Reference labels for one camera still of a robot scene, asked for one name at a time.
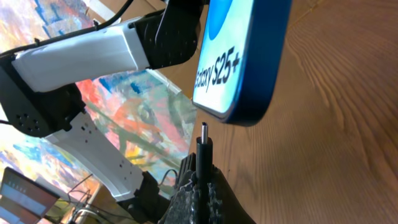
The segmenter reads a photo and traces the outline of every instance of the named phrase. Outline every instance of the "white robot arm segment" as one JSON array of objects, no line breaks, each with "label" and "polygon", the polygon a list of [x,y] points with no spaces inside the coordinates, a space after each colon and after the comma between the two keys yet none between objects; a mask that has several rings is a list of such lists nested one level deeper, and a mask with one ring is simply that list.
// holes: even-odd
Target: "white robot arm segment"
[{"label": "white robot arm segment", "polygon": [[88,113],[79,113],[69,131],[59,130],[46,137],[79,160],[108,188],[116,201],[134,198],[143,176],[96,128]]},{"label": "white robot arm segment", "polygon": [[149,67],[132,19],[18,54],[12,65],[35,92],[67,83]]}]

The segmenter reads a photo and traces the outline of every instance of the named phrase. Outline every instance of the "blue logo circle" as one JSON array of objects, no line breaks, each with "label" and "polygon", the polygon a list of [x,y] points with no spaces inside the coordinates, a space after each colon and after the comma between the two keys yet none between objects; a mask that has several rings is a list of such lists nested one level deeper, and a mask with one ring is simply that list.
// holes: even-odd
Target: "blue logo circle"
[{"label": "blue logo circle", "polygon": [[208,30],[210,40],[214,40],[220,32],[226,15],[232,5],[232,0],[211,0],[208,12]]}]

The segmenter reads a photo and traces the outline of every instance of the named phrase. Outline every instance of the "abstract painting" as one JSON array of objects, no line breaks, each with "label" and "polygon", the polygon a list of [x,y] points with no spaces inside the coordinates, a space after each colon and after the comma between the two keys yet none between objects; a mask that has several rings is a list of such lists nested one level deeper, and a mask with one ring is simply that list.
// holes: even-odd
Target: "abstract painting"
[{"label": "abstract painting", "polygon": [[[92,26],[87,2],[0,0],[0,52]],[[77,83],[86,110],[105,136],[132,163],[160,181],[188,153],[196,109],[155,71],[122,72]],[[0,119],[6,119],[2,109]],[[0,178],[13,167],[31,179],[43,177],[68,192],[90,174],[75,158],[44,139],[0,125]],[[162,186],[170,193],[174,177]],[[90,178],[78,190],[98,187]]]}]

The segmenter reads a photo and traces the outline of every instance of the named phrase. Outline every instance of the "table surface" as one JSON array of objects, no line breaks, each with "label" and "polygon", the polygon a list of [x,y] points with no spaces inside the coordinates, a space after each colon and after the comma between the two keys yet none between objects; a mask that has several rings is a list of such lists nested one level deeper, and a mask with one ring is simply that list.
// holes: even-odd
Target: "table surface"
[{"label": "table surface", "polygon": [[257,223],[396,223],[398,1],[294,0],[272,103],[209,125],[214,164]]}]

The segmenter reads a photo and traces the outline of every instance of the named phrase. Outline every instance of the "blue smartphone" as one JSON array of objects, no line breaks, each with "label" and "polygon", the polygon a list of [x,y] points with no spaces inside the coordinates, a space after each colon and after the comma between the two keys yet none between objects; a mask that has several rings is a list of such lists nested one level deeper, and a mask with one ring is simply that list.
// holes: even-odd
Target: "blue smartphone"
[{"label": "blue smartphone", "polygon": [[291,0],[211,0],[193,104],[250,126],[271,102]]}]

